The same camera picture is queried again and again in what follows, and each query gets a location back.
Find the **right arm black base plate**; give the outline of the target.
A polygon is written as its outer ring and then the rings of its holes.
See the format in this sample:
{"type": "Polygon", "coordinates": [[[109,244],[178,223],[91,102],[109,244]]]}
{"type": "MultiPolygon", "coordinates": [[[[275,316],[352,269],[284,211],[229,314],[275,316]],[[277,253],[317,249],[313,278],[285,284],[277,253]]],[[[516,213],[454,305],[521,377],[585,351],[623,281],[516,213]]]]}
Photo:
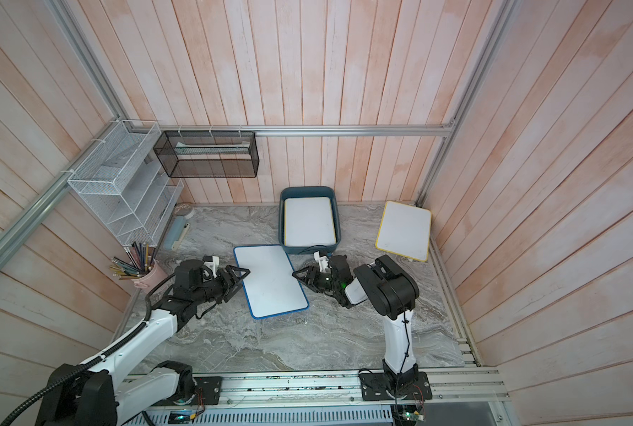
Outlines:
{"type": "Polygon", "coordinates": [[[417,399],[421,402],[433,399],[425,372],[409,371],[408,376],[396,379],[387,373],[375,373],[367,368],[357,372],[364,401],[417,399]]]}

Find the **blue-framed whiteboard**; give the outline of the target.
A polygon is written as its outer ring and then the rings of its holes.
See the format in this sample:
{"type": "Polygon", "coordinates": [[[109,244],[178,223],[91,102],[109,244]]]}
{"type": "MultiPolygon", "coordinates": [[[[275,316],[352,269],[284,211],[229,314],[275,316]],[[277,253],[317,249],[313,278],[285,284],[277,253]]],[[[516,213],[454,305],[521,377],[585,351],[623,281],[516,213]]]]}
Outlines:
{"type": "Polygon", "coordinates": [[[243,285],[255,320],[309,308],[302,285],[293,277],[293,265],[281,245],[236,247],[234,257],[238,267],[250,271],[243,285]]]}

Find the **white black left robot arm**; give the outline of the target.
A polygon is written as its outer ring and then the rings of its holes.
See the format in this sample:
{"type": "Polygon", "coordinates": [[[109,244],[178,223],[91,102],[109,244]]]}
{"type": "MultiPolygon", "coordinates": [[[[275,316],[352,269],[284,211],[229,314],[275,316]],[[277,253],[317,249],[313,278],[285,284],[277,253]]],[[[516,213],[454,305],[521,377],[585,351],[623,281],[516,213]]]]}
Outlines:
{"type": "Polygon", "coordinates": [[[241,288],[250,270],[218,266],[218,257],[181,262],[145,297],[144,318],[93,357],[53,372],[48,385],[32,396],[40,408],[39,425],[121,425],[163,400],[188,405],[199,398],[192,367],[163,361],[149,374],[128,381],[129,374],[160,344],[241,288]]]}

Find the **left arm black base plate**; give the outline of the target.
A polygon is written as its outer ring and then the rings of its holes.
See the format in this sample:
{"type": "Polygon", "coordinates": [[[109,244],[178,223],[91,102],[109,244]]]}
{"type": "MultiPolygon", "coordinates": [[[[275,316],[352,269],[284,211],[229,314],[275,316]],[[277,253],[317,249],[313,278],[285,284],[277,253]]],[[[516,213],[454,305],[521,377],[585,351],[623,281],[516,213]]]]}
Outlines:
{"type": "Polygon", "coordinates": [[[222,390],[221,376],[192,376],[177,387],[176,393],[156,402],[154,406],[176,406],[177,408],[197,408],[219,404],[222,390]]]}

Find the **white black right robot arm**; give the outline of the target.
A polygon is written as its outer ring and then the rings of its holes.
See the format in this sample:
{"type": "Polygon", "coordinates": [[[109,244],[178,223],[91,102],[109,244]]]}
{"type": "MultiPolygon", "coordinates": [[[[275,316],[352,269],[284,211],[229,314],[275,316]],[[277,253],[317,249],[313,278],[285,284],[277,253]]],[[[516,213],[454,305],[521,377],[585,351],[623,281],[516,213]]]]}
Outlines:
{"type": "Polygon", "coordinates": [[[418,389],[420,370],[412,349],[413,311],[420,296],[416,281],[387,255],[354,269],[345,255],[316,252],[315,260],[315,264],[293,272],[293,278],[347,309],[370,302],[382,316],[383,371],[359,371],[364,399],[395,399],[418,389]]]}

